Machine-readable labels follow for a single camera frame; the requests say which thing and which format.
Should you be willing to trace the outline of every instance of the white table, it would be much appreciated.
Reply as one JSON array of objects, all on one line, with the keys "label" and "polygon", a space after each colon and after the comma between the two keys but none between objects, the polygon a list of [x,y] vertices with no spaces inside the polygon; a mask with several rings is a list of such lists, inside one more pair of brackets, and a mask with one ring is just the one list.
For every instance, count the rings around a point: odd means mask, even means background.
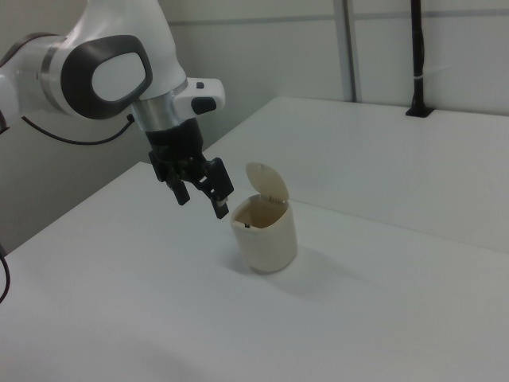
[{"label": "white table", "polygon": [[507,381],[509,256],[293,201],[255,275],[191,198],[138,164],[9,255],[0,380]]}]

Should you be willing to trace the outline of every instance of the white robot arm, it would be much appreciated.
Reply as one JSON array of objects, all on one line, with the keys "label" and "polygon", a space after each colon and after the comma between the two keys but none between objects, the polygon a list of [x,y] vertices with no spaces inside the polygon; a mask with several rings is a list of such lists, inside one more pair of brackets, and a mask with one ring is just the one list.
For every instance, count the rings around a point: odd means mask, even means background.
[{"label": "white robot arm", "polygon": [[129,106],[179,204],[188,181],[225,216],[233,187],[221,160],[204,158],[196,122],[224,106],[223,85],[186,77],[157,0],[87,0],[70,34],[31,34],[0,61],[2,129],[34,110],[108,119]]}]

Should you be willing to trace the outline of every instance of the cable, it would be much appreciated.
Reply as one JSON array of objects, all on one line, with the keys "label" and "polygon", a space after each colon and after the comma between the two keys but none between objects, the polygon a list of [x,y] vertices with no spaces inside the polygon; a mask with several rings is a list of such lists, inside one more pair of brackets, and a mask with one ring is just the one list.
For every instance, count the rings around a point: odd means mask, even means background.
[{"label": "cable", "polygon": [[6,273],[6,287],[4,288],[2,296],[0,297],[0,304],[2,304],[3,300],[6,299],[6,296],[9,293],[9,288],[10,288],[9,265],[7,265],[6,251],[3,249],[2,245],[0,245],[0,262],[2,262],[3,270]]},{"label": "cable", "polygon": [[129,128],[129,126],[134,123],[133,115],[129,114],[127,116],[128,122],[117,134],[112,135],[110,138],[106,138],[101,141],[81,142],[81,141],[73,141],[71,139],[61,138],[58,135],[54,135],[54,134],[50,133],[49,131],[44,130],[42,127],[39,127],[38,125],[36,125],[34,122],[32,122],[30,119],[28,119],[26,117],[21,117],[21,119],[23,119],[26,123],[29,124],[29,126],[33,127],[35,130],[39,131],[40,133],[42,133],[50,138],[56,139],[57,141],[60,141],[60,142],[69,143],[70,145],[78,145],[78,146],[97,146],[97,145],[103,145],[104,143],[111,142],[114,139],[118,138],[120,135],[124,134],[126,132],[126,130]]}]

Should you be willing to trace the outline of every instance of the button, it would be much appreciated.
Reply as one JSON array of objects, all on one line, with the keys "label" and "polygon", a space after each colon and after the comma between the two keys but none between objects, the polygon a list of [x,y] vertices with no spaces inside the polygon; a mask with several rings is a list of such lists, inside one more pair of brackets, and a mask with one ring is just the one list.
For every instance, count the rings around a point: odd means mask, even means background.
[{"label": "button", "polygon": [[212,97],[196,97],[192,99],[191,107],[195,114],[200,115],[215,110],[217,105]]}]

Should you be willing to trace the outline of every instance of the open lid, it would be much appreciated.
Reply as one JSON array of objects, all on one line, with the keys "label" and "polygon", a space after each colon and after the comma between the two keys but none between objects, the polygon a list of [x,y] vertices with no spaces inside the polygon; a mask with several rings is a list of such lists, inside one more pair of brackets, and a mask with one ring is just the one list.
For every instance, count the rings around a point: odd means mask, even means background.
[{"label": "open lid", "polygon": [[279,203],[289,199],[285,182],[276,170],[262,163],[248,163],[246,173],[253,187],[263,197]]}]

